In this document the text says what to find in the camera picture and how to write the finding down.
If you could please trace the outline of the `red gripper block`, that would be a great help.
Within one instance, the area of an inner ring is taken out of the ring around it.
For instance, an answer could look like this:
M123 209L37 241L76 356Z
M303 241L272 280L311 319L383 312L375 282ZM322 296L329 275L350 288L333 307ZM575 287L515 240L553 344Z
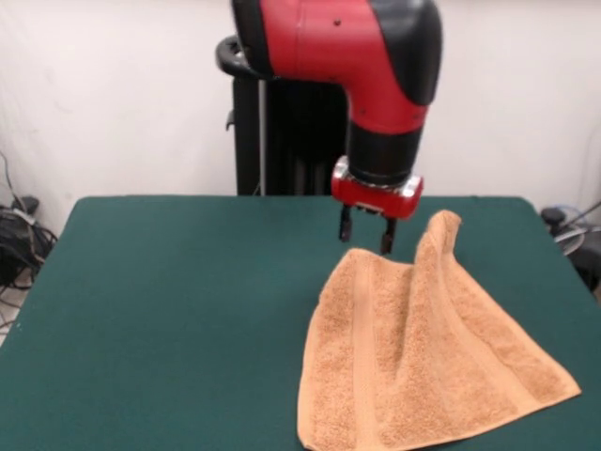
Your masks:
M380 253L388 255L393 249L396 219L407 219L416 211L423 189L424 179L417 175L411 175L403 184L394 187L361 183L350 175L347 157L340 157L331 175L331 195L344 204L340 215L339 240L350 240L351 207L363 208L387 218Z

